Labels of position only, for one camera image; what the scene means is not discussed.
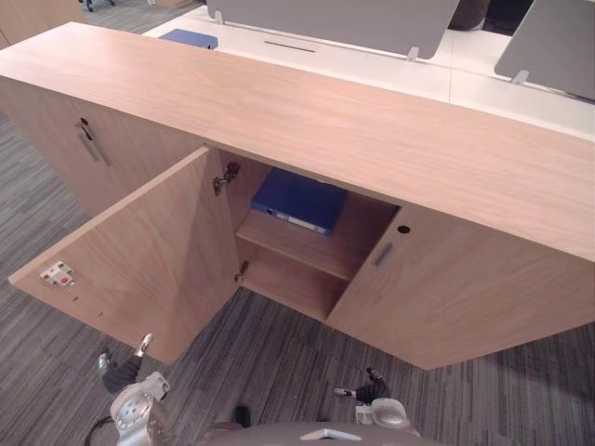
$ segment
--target cabinet door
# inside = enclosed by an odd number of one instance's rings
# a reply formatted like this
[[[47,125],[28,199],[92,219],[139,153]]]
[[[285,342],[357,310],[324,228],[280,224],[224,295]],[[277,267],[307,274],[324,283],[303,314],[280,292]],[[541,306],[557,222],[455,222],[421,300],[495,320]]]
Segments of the cabinet door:
[[[587,260],[403,208],[327,323],[432,369],[595,321],[594,283]]]
[[[200,149],[15,272],[30,295],[127,344],[174,361],[235,292],[238,259],[218,153]],[[64,262],[73,285],[40,274]]]
[[[0,93],[10,119],[90,214],[126,196],[119,177],[106,168],[84,129],[76,126],[80,113],[73,99],[8,79],[0,80]]]
[[[74,105],[88,123],[86,131],[92,135],[106,168],[126,193],[197,149],[194,135],[82,100]]]

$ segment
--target blue binder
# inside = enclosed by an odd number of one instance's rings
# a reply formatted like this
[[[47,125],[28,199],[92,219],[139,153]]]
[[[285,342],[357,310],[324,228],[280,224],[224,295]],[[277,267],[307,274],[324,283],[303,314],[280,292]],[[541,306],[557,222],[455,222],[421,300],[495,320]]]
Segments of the blue binder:
[[[252,201],[260,212],[330,235],[347,191],[274,168]]]
[[[215,49],[218,46],[218,39],[214,35],[192,33],[178,29],[170,31],[159,38],[181,44],[199,46],[200,48]]]

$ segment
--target grey partition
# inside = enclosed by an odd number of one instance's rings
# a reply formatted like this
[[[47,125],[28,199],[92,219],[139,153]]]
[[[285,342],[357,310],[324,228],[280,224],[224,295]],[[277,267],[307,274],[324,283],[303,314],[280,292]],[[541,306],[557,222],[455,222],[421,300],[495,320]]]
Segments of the grey partition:
[[[431,58],[458,0],[208,0],[225,21]]]
[[[496,73],[595,100],[595,3],[535,0]]]

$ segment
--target cabinet hinge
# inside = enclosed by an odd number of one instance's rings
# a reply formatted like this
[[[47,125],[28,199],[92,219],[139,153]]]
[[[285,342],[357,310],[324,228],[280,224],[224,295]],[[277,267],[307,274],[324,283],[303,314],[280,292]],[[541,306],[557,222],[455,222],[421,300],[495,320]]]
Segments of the cabinet hinge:
[[[238,272],[235,277],[233,277],[233,281],[234,282],[238,282],[240,280],[240,278],[244,275],[244,273],[246,272],[246,270],[248,269],[248,267],[250,266],[250,262],[248,262],[247,260],[245,260],[242,263],[242,266],[240,267],[240,272]]]
[[[223,178],[215,177],[213,180],[213,190],[215,191],[216,196],[221,194],[223,186],[227,183],[231,183],[233,179],[237,177],[238,172],[240,172],[240,165],[238,163],[229,163],[227,164],[227,169],[225,174],[223,174]]]

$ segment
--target floor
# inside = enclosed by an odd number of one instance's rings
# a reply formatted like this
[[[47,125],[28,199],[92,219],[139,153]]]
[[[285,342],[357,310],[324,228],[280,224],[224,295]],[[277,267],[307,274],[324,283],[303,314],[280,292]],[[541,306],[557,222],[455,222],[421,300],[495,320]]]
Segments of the floor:
[[[116,21],[124,6],[137,7],[151,25]],[[142,32],[177,14],[147,7],[141,0],[98,5],[91,21]],[[4,279],[88,217],[3,116],[0,160]],[[96,371],[105,346],[120,358],[132,351],[2,280],[0,445],[82,444],[111,403]],[[238,403],[258,423],[349,421],[353,403],[338,400],[332,389],[359,386],[366,366],[387,376],[426,438],[453,445],[593,444],[595,324],[425,372],[240,290],[183,358],[171,367],[147,359],[141,375],[157,370],[169,381],[172,443],[190,445]],[[111,429],[100,431],[94,444],[113,444]]]

